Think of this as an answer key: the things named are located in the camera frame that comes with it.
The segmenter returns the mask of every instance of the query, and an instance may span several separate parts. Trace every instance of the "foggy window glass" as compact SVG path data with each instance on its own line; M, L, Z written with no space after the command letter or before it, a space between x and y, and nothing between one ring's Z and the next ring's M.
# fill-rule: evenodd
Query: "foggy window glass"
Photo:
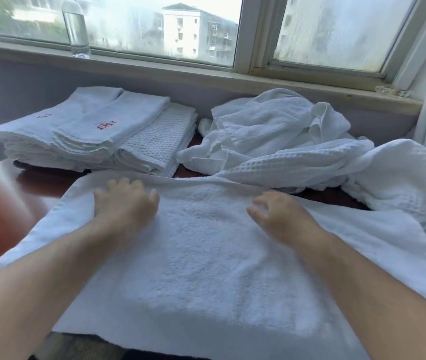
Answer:
M380 72L415 0L288 0L273 58Z
M0 0L0 35L68 44L62 1ZM233 66L242 0L77 1L93 48Z

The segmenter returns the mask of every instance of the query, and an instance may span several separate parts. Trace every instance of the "plastic water bottle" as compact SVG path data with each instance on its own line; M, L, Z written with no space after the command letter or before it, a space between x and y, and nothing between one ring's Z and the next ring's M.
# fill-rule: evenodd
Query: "plastic water bottle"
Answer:
M75 57L89 59L90 42L82 7L76 0L63 0L61 12L65 19L71 52Z

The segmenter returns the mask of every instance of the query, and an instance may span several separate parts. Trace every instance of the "building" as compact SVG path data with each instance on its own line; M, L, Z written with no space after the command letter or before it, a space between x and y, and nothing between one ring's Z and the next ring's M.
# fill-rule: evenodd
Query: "building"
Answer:
M233 64L238 24L182 3L163 7L166 55Z

